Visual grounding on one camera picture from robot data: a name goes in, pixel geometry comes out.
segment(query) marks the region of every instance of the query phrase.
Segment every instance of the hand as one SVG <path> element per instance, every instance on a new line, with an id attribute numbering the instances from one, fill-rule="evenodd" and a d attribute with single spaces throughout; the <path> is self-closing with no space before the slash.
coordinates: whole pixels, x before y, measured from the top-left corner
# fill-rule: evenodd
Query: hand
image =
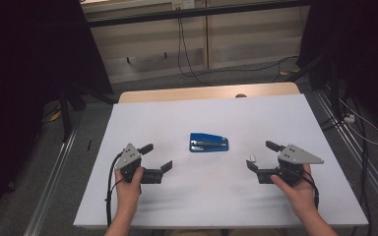
<path id="1" fill-rule="evenodd" d="M 140 198 L 140 182 L 143 178 L 143 167 L 138 167 L 131 183 L 127 183 L 121 171 L 115 171 L 116 196 L 118 208 L 111 225 L 105 235 L 126 236 L 131 227 L 134 214 L 137 211 L 138 199 Z"/>
<path id="2" fill-rule="evenodd" d="M 309 164 L 304 164 L 303 169 L 311 174 Z M 277 175 L 272 175 L 271 179 L 287 195 L 297 217 L 301 218 L 310 213 L 318 213 L 314 203 L 314 189 L 307 182 L 302 180 L 298 185 L 290 187 Z"/>
<path id="3" fill-rule="evenodd" d="M 116 196 L 118 199 L 118 212 L 130 216 L 131 218 L 137 211 L 138 199 L 140 197 L 140 182 L 143 178 L 143 167 L 138 167 L 131 183 L 127 183 L 123 178 L 121 171 L 115 171 Z"/>

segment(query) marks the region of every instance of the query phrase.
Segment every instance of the white table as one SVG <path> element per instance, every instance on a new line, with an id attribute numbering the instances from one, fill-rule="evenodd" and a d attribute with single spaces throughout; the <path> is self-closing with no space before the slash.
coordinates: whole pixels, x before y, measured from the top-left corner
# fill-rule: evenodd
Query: white table
<path id="1" fill-rule="evenodd" d="M 192 153 L 189 134 L 229 139 L 229 151 Z M 248 98 L 133 102 L 114 105 L 74 225 L 105 227 L 110 164 L 128 143 L 153 143 L 142 165 L 160 168 L 173 160 L 160 185 L 142 185 L 133 226 L 139 228 L 291 227 L 300 225 L 275 185 L 261 185 L 245 159 L 275 168 L 277 154 L 265 141 L 294 144 L 324 158 L 312 165 L 320 192 L 319 211 L 333 226 L 367 224 L 303 94 Z M 112 195 L 112 215 L 116 196 Z"/>

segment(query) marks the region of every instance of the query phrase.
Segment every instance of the black cable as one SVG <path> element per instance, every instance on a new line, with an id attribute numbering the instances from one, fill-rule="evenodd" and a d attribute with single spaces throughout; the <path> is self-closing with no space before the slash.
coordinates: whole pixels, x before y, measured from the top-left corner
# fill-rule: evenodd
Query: black cable
<path id="1" fill-rule="evenodd" d="M 180 73 L 185 76 L 185 77 L 195 77 L 198 82 L 200 82 L 201 84 L 205 84 L 204 82 L 201 82 L 199 80 L 198 77 L 200 76 L 203 76 L 203 75 L 207 75 L 207 74 L 210 74 L 210 73 L 219 73 L 219 72 L 254 72 L 254 71 L 262 71 L 262 70 L 266 70 L 266 69 L 269 69 L 269 68 L 273 68 L 275 66 L 279 66 L 281 64 L 281 62 L 284 62 L 288 59 L 291 59 L 291 58 L 298 58 L 298 56 L 290 56 L 290 57 L 285 57 L 285 58 L 282 58 L 281 60 L 279 60 L 278 63 L 275 63 L 273 65 L 270 65 L 270 66 L 266 66 L 266 67 L 262 67 L 262 68 L 256 68 L 256 69 L 227 69 L 227 70 L 216 70 L 216 71 L 206 71 L 206 72 L 202 72 L 202 73 L 199 73 L 199 74 L 195 74 L 192 70 L 192 67 L 190 65 L 190 62 L 189 62 L 189 57 L 188 57 L 188 54 L 187 54 L 187 48 L 186 48 L 186 42 L 185 42 L 185 36 L 184 36 L 184 29 L 183 29 L 183 23 L 182 23 L 182 20 L 181 19 L 178 19 L 178 23 L 179 23 L 179 50 L 178 50 L 178 54 L 177 54 L 177 65 L 179 67 L 179 71 Z M 186 60 L 188 61 L 188 65 L 189 65 L 189 69 L 191 71 L 191 73 L 189 74 L 186 74 L 182 71 L 182 68 L 181 68 L 181 65 L 180 65 L 180 52 L 181 52 L 181 47 L 180 47 L 180 43 L 183 39 L 183 45 L 185 47 L 185 54 L 186 54 Z"/>
<path id="2" fill-rule="evenodd" d="M 60 106 L 60 102 L 57 102 L 57 105 L 54 106 L 54 108 L 51 109 L 49 112 L 47 112 L 45 115 L 43 115 L 42 118 L 47 117 L 49 114 L 51 114 L 51 112 L 55 111 L 59 106 Z"/>
<path id="3" fill-rule="evenodd" d="M 354 107 L 355 107 L 355 111 L 356 113 L 358 114 L 358 117 L 360 118 L 360 123 L 361 123 L 361 128 L 360 126 L 356 123 L 357 125 L 357 128 L 359 130 L 359 132 L 361 133 L 361 136 L 362 137 L 366 137 L 366 130 L 365 130 L 365 127 L 364 127 L 364 121 L 363 119 L 361 118 L 361 113 L 360 113 L 360 109 L 357 105 L 357 102 L 355 101 L 355 99 L 351 96 L 351 100 L 354 104 Z M 361 153 L 361 174 L 360 174 L 360 198 L 359 198 L 359 204 L 361 207 L 363 207 L 363 205 L 366 207 L 366 214 L 367 214 L 367 221 L 368 221 L 368 228 L 367 228 L 367 235 L 370 236 L 371 233 L 372 233 L 372 218 L 371 218 L 371 211 L 370 211 L 370 207 L 369 207 L 369 203 L 368 203 L 368 199 L 367 199 L 367 195 L 366 195 L 366 180 L 367 180 L 367 169 L 368 169 L 368 161 L 369 161 L 369 156 L 368 156 L 368 145 L 367 145 L 367 141 L 365 139 L 363 139 L 362 141 L 362 153 Z M 352 232 L 351 232 L 351 236 L 354 235 L 356 231 L 356 227 L 353 228 Z"/>
<path id="4" fill-rule="evenodd" d="M 346 113 L 344 113 L 344 115 L 341 117 L 340 120 L 338 120 L 336 123 L 334 123 L 333 125 L 329 126 L 329 127 L 325 127 L 325 128 L 321 128 L 322 131 L 328 131 L 328 130 L 331 130 L 333 129 L 334 127 L 337 127 L 338 125 L 340 125 L 346 118 Z"/>
<path id="5" fill-rule="evenodd" d="M 281 75 L 281 63 L 284 61 L 287 61 L 288 59 L 297 58 L 298 56 L 291 56 L 291 57 L 285 57 L 279 60 L 278 62 L 278 74 L 275 76 L 275 78 L 272 80 L 272 83 L 275 82 L 278 77 Z"/>
<path id="6" fill-rule="evenodd" d="M 108 190 L 107 190 L 107 193 L 106 193 L 106 221 L 107 221 L 107 225 L 109 227 L 109 225 L 111 224 L 112 222 L 112 218 L 111 218 L 111 211 L 110 211 L 110 206 L 111 206 L 111 196 L 112 196 L 112 191 L 114 189 L 114 187 L 122 181 L 119 180 L 118 182 L 115 183 L 115 185 L 111 188 L 110 186 L 110 183 L 111 183 L 111 180 L 112 180 L 112 173 L 113 173 L 113 169 L 115 167 L 115 163 L 116 161 L 119 159 L 119 157 L 121 157 L 121 154 L 122 154 L 122 151 L 121 153 L 119 153 L 118 155 L 116 155 L 116 157 L 113 159 L 112 161 L 112 164 L 111 164 L 111 167 L 109 169 L 109 177 L 108 177 Z"/>
<path id="7" fill-rule="evenodd" d="M 315 185 L 315 181 L 314 181 L 314 178 L 312 178 L 311 174 L 309 174 L 308 172 L 304 171 L 304 173 L 306 173 L 307 175 L 309 175 L 311 177 L 311 180 L 307 179 L 305 176 L 303 175 L 299 175 L 298 173 L 294 172 L 294 171 L 291 171 L 289 169 L 285 169 L 289 174 L 291 175 L 294 175 L 298 178 L 301 178 L 302 180 L 304 180 L 306 183 L 308 183 L 310 186 L 312 186 L 312 188 L 314 189 L 314 204 L 315 204 L 315 207 L 318 208 L 318 205 L 319 205 L 319 191 L 318 191 L 318 188 L 317 186 Z"/>
<path id="8" fill-rule="evenodd" d="M 182 39 L 183 39 L 183 46 L 185 47 L 185 54 L 186 54 L 186 60 L 188 62 L 188 65 L 189 65 L 189 70 L 190 72 L 192 73 L 193 77 L 195 77 L 195 79 L 202 85 L 204 86 L 211 86 L 211 84 L 208 84 L 208 83 L 205 83 L 205 82 L 202 82 L 201 80 L 199 80 L 199 78 L 195 75 L 195 73 L 193 72 L 192 70 L 192 66 L 190 65 L 190 61 L 189 61 L 189 56 L 188 56 L 188 50 L 186 48 L 186 41 L 185 41 L 185 34 L 184 34 L 184 30 L 183 30 L 183 23 L 182 23 L 182 19 L 177 19 L 178 23 L 179 23 L 179 52 L 178 52 L 178 56 L 177 56 L 177 63 L 178 63 L 178 66 L 179 66 L 179 70 L 180 72 L 182 73 L 182 75 L 186 76 L 183 72 L 182 72 L 182 69 L 180 67 L 180 34 L 182 35 Z"/>

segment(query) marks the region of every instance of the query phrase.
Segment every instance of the stapler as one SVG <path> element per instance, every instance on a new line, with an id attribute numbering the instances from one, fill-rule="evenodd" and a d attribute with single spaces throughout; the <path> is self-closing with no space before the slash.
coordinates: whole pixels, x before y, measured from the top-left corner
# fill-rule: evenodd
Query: stapler
<path id="1" fill-rule="evenodd" d="M 203 133 L 190 134 L 189 150 L 191 152 L 226 151 L 228 149 L 227 138 Z"/>

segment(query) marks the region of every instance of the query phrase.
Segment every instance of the power cord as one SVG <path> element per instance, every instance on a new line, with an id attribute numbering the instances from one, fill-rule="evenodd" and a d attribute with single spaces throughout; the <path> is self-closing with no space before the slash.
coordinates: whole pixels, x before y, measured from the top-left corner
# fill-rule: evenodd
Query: power cord
<path id="1" fill-rule="evenodd" d="M 292 59 L 292 58 L 298 58 L 298 56 L 285 57 L 285 58 L 282 58 L 281 60 L 279 60 L 279 62 L 278 62 L 278 74 L 272 80 L 272 83 L 275 82 L 279 78 L 279 76 L 281 75 L 281 63 L 287 61 L 288 59 Z"/>
<path id="2" fill-rule="evenodd" d="M 188 50 L 186 48 L 186 41 L 185 41 L 185 34 L 184 34 L 184 31 L 183 31 L 183 23 L 182 23 L 182 19 L 177 19 L 178 23 L 179 23 L 179 52 L 177 54 L 177 64 L 179 66 L 179 70 L 180 70 L 180 73 L 182 73 L 182 75 L 184 76 L 187 76 L 185 73 L 183 73 L 182 71 L 182 68 L 180 67 L 180 44 L 181 44 L 181 38 L 183 39 L 183 46 L 185 47 L 185 54 L 186 54 L 186 60 L 188 62 L 188 65 L 189 65 L 189 70 L 192 74 L 192 76 L 190 77 L 195 77 L 195 79 L 202 85 L 204 86 L 211 86 L 211 84 L 208 84 L 208 83 L 205 83 L 205 82 L 202 82 L 201 80 L 199 80 L 199 78 L 197 77 L 197 75 L 195 75 L 195 73 L 193 72 L 192 70 L 192 66 L 190 65 L 190 61 L 189 61 L 189 56 L 188 56 Z"/>
<path id="3" fill-rule="evenodd" d="M 356 108 L 356 113 L 360 114 L 360 110 L 359 110 L 358 105 L 355 102 L 354 98 L 352 97 L 351 100 L 354 103 L 354 106 Z M 365 130 L 365 127 L 364 127 L 362 117 L 360 115 L 358 115 L 358 117 L 360 118 L 361 129 L 358 126 L 358 124 L 357 124 L 357 127 L 360 130 L 362 136 L 365 137 L 366 136 L 366 130 Z M 368 163 L 369 163 L 369 156 L 368 156 L 367 141 L 365 139 L 363 139 L 362 141 L 363 141 L 363 144 L 362 144 L 363 148 L 362 148 L 362 153 L 361 153 L 361 174 L 360 174 L 361 192 L 360 192 L 360 198 L 359 198 L 358 202 L 359 202 L 361 207 L 363 207 L 363 205 L 366 207 L 366 214 L 367 214 L 367 221 L 368 221 L 367 235 L 370 236 L 371 233 L 372 233 L 372 218 L 371 218 L 371 211 L 370 211 L 370 206 L 369 206 L 368 199 L 367 199 L 367 196 L 366 196 L 366 188 L 365 188 L 366 180 L 367 180 L 367 168 L 368 168 Z M 355 234 L 356 229 L 357 229 L 357 227 L 353 228 L 353 230 L 351 232 L 351 236 L 353 236 Z"/>
<path id="4" fill-rule="evenodd" d="M 350 112 L 352 112 L 355 116 L 357 116 L 358 118 L 360 118 L 360 121 L 361 122 L 366 122 L 367 124 L 369 124 L 371 127 L 373 127 L 377 132 L 378 132 L 378 128 L 375 126 L 375 125 L 373 125 L 372 123 L 370 123 L 368 120 L 366 120 L 366 119 L 364 119 L 362 116 L 360 116 L 359 114 L 357 114 L 357 112 L 355 112 L 355 111 L 353 111 L 344 101 L 342 101 L 341 99 L 340 99 L 340 102 L 350 111 Z M 364 139 L 364 140 L 366 140 L 367 142 L 369 142 L 369 143 L 371 143 L 371 144 L 373 144 L 373 145 L 377 145 L 378 146 L 378 143 L 376 143 L 376 142 L 373 142 L 373 141 L 370 141 L 370 140 L 368 140 L 368 139 L 366 139 L 365 137 L 363 137 L 362 135 L 360 135 L 360 134 L 358 134 L 356 131 L 355 131 L 355 129 L 351 126 L 351 124 L 350 124 L 350 122 L 348 122 L 348 126 L 349 126 L 349 128 L 356 134 L 356 135 L 358 135 L 359 137 L 361 137 L 362 139 Z"/>
<path id="5" fill-rule="evenodd" d="M 287 171 L 289 174 L 291 175 L 294 175 L 298 178 L 301 178 L 302 180 L 304 180 L 306 183 L 308 183 L 310 186 L 312 186 L 312 188 L 314 189 L 314 204 L 315 204 L 315 207 L 318 208 L 318 205 L 319 205 L 319 191 L 318 191 L 318 188 L 317 186 L 315 185 L 315 181 L 314 181 L 314 178 L 312 178 L 311 174 L 308 173 L 307 171 L 303 171 L 304 173 L 306 173 L 311 179 L 307 179 L 305 176 L 303 175 L 299 175 L 297 174 L 296 172 L 294 171 L 291 171 L 289 169 L 285 169 L 285 171 Z"/>
<path id="6" fill-rule="evenodd" d="M 190 61 L 189 61 L 189 57 L 188 57 L 188 53 L 187 53 L 187 47 L 186 47 L 186 42 L 185 42 L 185 35 L 184 35 L 184 29 L 183 29 L 182 20 L 178 19 L 178 23 L 179 23 L 179 51 L 178 51 L 178 54 L 177 54 L 178 55 L 177 56 L 177 64 L 178 64 L 178 67 L 179 67 L 179 71 L 185 77 L 194 77 L 202 85 L 211 86 L 208 83 L 202 82 L 198 78 L 200 76 L 207 75 L 207 74 L 210 74 L 210 73 L 219 73 L 219 72 L 255 72 L 255 71 L 262 71 L 262 70 L 266 70 L 266 69 L 270 69 L 270 68 L 278 66 L 279 67 L 278 74 L 279 74 L 280 71 L 281 71 L 280 65 L 281 65 L 282 62 L 287 61 L 288 59 L 298 58 L 298 56 L 285 57 L 285 58 L 282 58 L 281 60 L 279 60 L 279 62 L 277 62 L 275 64 L 272 64 L 272 65 L 266 66 L 266 67 L 256 68 L 256 69 L 227 69 L 227 70 L 206 71 L 206 72 L 202 72 L 202 73 L 199 73 L 199 74 L 195 74 L 193 72 L 193 70 L 192 70 L 192 67 L 191 67 L 191 64 L 190 64 Z M 180 65 L 180 53 L 181 53 L 181 46 L 180 45 L 181 45 L 181 41 L 183 41 L 183 46 L 184 46 L 185 54 L 186 54 L 186 60 L 188 62 L 189 69 L 190 69 L 190 72 L 191 72 L 189 74 L 184 73 L 182 71 L 182 68 L 181 68 L 181 65 Z"/>
<path id="7" fill-rule="evenodd" d="M 113 187 L 111 187 L 111 181 L 112 181 L 112 174 L 113 174 L 113 169 L 115 167 L 115 163 L 116 161 L 119 159 L 119 157 L 121 157 L 122 155 L 122 151 L 121 153 L 119 153 L 118 155 L 116 155 L 116 157 L 113 159 L 112 161 L 112 164 L 111 164 L 111 167 L 109 169 L 109 177 L 108 177 L 108 190 L 107 190 L 107 193 L 106 193 L 106 221 L 107 221 L 107 225 L 109 227 L 109 225 L 111 224 L 112 222 L 112 218 L 111 218 L 111 211 L 110 211 L 110 208 L 111 208 L 111 198 L 112 198 L 112 191 L 113 189 L 115 188 L 115 186 L 117 184 L 119 184 L 123 179 L 120 179 L 118 182 L 116 182 Z"/>

